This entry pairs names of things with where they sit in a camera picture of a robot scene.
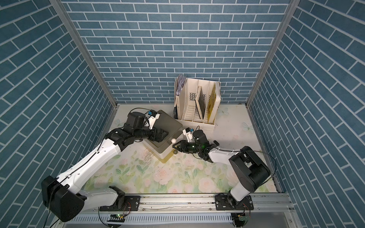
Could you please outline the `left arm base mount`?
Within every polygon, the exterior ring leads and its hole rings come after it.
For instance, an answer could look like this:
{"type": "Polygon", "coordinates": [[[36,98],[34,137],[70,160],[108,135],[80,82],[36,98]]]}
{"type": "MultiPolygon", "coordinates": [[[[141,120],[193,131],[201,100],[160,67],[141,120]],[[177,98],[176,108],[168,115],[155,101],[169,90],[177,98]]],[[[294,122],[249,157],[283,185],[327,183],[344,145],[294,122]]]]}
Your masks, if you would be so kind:
{"type": "Polygon", "coordinates": [[[116,186],[109,186],[109,189],[117,193],[117,198],[110,206],[100,207],[100,211],[138,211],[141,196],[126,195],[124,191],[116,186]]]}

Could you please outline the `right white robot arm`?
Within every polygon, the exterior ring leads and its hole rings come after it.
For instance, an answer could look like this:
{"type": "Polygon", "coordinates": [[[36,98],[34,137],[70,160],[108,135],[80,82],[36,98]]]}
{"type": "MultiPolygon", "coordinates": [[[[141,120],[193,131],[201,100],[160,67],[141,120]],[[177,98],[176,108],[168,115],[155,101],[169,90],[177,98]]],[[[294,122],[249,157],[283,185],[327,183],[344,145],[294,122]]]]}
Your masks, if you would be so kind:
{"type": "Polygon", "coordinates": [[[226,201],[231,207],[243,204],[243,199],[271,176],[265,162],[248,146],[239,150],[222,149],[217,141],[210,143],[203,130],[190,131],[184,135],[185,140],[171,140],[173,149],[185,154],[196,154],[206,162],[232,167],[239,182],[227,193],[226,201]]]}

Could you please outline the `olive and cream drawer cabinet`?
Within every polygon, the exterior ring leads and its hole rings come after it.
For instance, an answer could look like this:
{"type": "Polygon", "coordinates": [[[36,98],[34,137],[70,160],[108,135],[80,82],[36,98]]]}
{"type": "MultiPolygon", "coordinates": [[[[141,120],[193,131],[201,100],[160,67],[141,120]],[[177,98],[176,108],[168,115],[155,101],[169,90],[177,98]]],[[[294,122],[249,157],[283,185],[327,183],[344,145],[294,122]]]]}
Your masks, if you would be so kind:
{"type": "Polygon", "coordinates": [[[154,128],[163,130],[163,140],[161,142],[143,140],[143,144],[160,162],[166,163],[174,154],[172,146],[182,134],[183,127],[179,121],[163,110],[157,112],[160,116],[155,120],[154,128]]]}

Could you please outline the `yellow cover book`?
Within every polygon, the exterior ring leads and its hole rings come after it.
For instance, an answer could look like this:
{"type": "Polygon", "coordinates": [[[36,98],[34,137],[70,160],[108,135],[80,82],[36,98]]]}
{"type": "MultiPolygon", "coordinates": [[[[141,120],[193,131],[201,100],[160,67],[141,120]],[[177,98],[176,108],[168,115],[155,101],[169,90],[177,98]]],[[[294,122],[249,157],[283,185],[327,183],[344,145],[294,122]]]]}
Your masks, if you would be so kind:
{"type": "Polygon", "coordinates": [[[208,102],[208,123],[213,124],[221,102],[221,84],[214,82],[211,96],[208,102]]]}

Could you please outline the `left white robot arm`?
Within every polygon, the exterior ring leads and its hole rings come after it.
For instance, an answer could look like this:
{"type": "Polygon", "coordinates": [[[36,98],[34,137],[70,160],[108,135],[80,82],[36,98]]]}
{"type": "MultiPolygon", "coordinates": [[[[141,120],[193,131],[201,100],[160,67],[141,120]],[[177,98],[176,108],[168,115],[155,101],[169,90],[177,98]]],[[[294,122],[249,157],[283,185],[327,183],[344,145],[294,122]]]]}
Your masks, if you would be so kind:
{"type": "Polygon", "coordinates": [[[162,142],[168,132],[154,126],[161,113],[149,110],[143,114],[132,110],[123,127],[107,133],[101,143],[82,160],[57,177],[48,176],[42,181],[43,204],[62,222],[70,221],[88,209],[125,209],[125,193],[116,186],[94,193],[86,193],[81,189],[104,164],[131,144],[144,139],[162,142]]]}

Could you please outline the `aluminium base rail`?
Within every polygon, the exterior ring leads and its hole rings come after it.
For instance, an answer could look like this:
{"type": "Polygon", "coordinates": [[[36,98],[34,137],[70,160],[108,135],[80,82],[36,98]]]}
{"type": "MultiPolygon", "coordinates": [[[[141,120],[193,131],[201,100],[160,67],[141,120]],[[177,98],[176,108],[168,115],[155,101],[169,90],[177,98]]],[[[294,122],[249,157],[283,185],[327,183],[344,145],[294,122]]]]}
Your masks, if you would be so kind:
{"type": "MultiPolygon", "coordinates": [[[[217,194],[141,194],[138,211],[150,213],[197,213],[216,212],[215,195],[217,194]]],[[[254,206],[251,211],[228,210],[233,213],[253,212],[290,212],[294,206],[285,193],[252,193],[250,194],[254,206]]],[[[99,210],[102,206],[113,204],[106,194],[89,194],[82,209],[71,206],[66,212],[80,214],[84,211],[99,210]]],[[[106,211],[120,213],[127,211],[106,211]]]]}

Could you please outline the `metal corner post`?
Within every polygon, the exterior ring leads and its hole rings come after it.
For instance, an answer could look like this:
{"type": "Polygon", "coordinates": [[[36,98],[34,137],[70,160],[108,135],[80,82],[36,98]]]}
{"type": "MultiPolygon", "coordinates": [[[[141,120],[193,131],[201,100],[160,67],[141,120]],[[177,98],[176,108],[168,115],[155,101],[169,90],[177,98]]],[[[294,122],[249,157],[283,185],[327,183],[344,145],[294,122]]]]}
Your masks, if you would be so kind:
{"type": "Polygon", "coordinates": [[[106,85],[105,80],[103,79],[99,69],[97,68],[95,62],[93,61],[92,57],[90,56],[81,36],[79,35],[74,23],[72,22],[69,14],[67,13],[62,1],[59,0],[50,0],[50,3],[54,10],[56,11],[57,15],[61,19],[62,23],[64,24],[66,30],[70,34],[72,40],[76,44],[77,48],[79,49],[81,55],[83,56],[85,62],[87,63],[88,67],[90,68],[91,72],[93,73],[94,77],[96,78],[97,82],[100,84],[102,90],[104,91],[105,95],[107,96],[109,102],[111,103],[114,109],[117,108],[117,101],[115,100],[114,96],[110,92],[108,86],[106,85]]]}
{"type": "Polygon", "coordinates": [[[276,35],[273,39],[273,42],[271,44],[271,47],[265,57],[265,60],[264,60],[264,63],[262,64],[262,67],[260,69],[260,72],[257,76],[257,79],[253,85],[253,88],[251,90],[251,93],[248,97],[248,100],[246,102],[246,107],[247,108],[250,108],[250,106],[252,105],[253,103],[253,100],[254,100],[254,97],[255,95],[257,94],[258,92],[258,89],[260,87],[260,84],[261,82],[263,81],[264,77],[265,77],[265,74],[267,73],[267,70],[270,66],[270,63],[272,62],[273,60],[273,57],[275,55],[275,52],[276,50],[278,49],[279,47],[279,44],[284,36],[284,33],[285,31],[287,30],[288,26],[289,26],[289,23],[294,15],[294,12],[295,10],[297,9],[298,5],[300,3],[300,0],[292,0],[290,1],[287,9],[286,9],[286,12],[284,14],[284,17],[283,17],[283,20],[282,22],[280,23],[279,27],[278,27],[278,30],[276,32],[276,35]]]}

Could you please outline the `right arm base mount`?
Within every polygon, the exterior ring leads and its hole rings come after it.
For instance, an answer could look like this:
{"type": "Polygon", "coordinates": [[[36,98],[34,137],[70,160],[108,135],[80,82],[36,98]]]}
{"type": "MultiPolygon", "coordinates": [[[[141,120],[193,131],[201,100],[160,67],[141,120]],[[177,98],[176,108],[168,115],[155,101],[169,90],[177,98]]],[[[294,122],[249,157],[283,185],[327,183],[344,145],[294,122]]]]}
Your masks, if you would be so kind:
{"type": "Polygon", "coordinates": [[[252,198],[250,195],[243,198],[241,201],[235,200],[228,193],[219,193],[215,195],[215,207],[217,211],[251,211],[254,210],[252,198]]]}

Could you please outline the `floral table mat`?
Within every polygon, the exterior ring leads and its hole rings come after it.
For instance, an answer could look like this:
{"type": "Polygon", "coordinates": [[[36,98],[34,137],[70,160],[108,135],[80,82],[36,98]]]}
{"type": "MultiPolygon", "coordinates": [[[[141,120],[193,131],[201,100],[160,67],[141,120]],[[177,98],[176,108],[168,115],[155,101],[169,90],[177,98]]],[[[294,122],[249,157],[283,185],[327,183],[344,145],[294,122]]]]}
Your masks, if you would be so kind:
{"type": "Polygon", "coordinates": [[[231,167],[179,153],[166,163],[134,143],[105,163],[85,184],[93,191],[116,186],[125,193],[220,193],[239,180],[231,167]]]}

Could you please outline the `dark cover book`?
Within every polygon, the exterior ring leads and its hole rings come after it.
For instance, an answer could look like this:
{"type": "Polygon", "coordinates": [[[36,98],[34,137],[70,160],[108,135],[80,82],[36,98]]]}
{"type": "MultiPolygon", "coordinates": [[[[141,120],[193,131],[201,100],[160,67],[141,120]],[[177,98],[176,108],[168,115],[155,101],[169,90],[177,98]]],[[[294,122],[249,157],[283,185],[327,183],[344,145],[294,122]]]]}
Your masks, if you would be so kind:
{"type": "Polygon", "coordinates": [[[205,115],[205,98],[202,91],[202,87],[200,85],[198,86],[197,89],[195,103],[198,110],[199,118],[203,120],[205,115]]]}

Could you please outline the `right metal corner post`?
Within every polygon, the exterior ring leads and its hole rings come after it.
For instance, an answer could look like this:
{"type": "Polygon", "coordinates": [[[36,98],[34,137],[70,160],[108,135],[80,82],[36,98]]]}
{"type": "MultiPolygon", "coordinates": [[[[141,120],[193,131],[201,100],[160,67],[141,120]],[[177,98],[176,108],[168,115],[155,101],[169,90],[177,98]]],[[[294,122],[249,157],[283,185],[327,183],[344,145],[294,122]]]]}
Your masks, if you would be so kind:
{"type": "Polygon", "coordinates": [[[283,17],[283,20],[282,22],[280,23],[279,27],[278,27],[278,30],[276,32],[276,35],[273,39],[273,42],[271,44],[271,47],[265,57],[265,60],[264,60],[264,63],[262,64],[262,67],[260,69],[260,72],[257,76],[257,79],[253,85],[253,88],[251,90],[251,93],[248,97],[248,100],[246,102],[246,107],[247,108],[250,108],[250,106],[252,105],[253,103],[253,100],[254,100],[254,97],[255,95],[257,94],[258,92],[258,89],[260,87],[260,84],[261,82],[263,81],[264,77],[265,77],[265,74],[267,73],[267,70],[270,66],[270,63],[272,62],[273,60],[273,57],[275,55],[275,52],[276,50],[278,49],[279,47],[279,44],[284,36],[284,33],[285,31],[287,30],[288,26],[289,26],[289,23],[294,15],[294,12],[295,10],[297,9],[298,5],[300,3],[300,0],[292,0],[290,1],[287,9],[286,9],[286,12],[284,14],[284,17],[283,17]]]}

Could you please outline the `blue spine book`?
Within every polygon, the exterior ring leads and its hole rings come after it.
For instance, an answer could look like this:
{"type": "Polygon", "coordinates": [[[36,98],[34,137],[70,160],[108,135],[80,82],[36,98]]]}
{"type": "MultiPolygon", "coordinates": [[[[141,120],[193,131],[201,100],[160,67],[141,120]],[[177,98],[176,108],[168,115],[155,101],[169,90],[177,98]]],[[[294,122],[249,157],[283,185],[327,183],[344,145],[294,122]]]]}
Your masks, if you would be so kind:
{"type": "Polygon", "coordinates": [[[186,76],[179,75],[175,80],[175,108],[176,118],[181,120],[185,107],[185,83],[186,76]]]}

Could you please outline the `white file organizer rack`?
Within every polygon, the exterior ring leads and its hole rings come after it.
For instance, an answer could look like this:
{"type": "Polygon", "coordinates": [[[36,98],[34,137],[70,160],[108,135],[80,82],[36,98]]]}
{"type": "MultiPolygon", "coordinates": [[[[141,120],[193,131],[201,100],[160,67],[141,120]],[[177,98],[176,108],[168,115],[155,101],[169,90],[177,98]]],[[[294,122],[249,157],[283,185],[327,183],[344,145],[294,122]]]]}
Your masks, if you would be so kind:
{"type": "Polygon", "coordinates": [[[200,129],[204,131],[208,132],[214,131],[215,122],[213,124],[208,123],[208,102],[211,96],[214,82],[215,81],[186,77],[186,83],[184,86],[186,88],[185,107],[181,120],[178,119],[183,124],[183,126],[196,128],[199,125],[200,129]],[[198,86],[202,87],[202,91],[205,98],[205,115],[203,120],[199,118],[198,110],[195,103],[198,86]]]}

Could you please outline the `left metal corner post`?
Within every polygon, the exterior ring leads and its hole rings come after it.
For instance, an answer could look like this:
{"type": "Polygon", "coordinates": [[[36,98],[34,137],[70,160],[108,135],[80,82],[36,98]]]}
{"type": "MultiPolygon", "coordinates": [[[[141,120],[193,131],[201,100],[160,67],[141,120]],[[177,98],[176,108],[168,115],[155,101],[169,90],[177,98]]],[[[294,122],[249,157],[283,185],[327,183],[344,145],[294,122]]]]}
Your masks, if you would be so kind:
{"type": "Polygon", "coordinates": [[[87,63],[88,67],[90,68],[91,72],[93,73],[94,77],[96,78],[97,82],[100,84],[102,90],[104,91],[105,95],[107,96],[109,102],[111,103],[114,109],[117,108],[117,101],[115,100],[114,96],[110,92],[108,86],[106,85],[105,80],[103,79],[99,69],[97,68],[95,62],[93,61],[92,57],[90,56],[81,36],[79,35],[74,23],[72,22],[69,14],[67,13],[62,1],[59,0],[50,0],[50,3],[54,10],[56,11],[57,15],[61,19],[62,23],[64,24],[66,30],[70,34],[72,40],[76,44],[77,48],[79,49],[81,55],[83,56],[85,62],[87,63]]]}

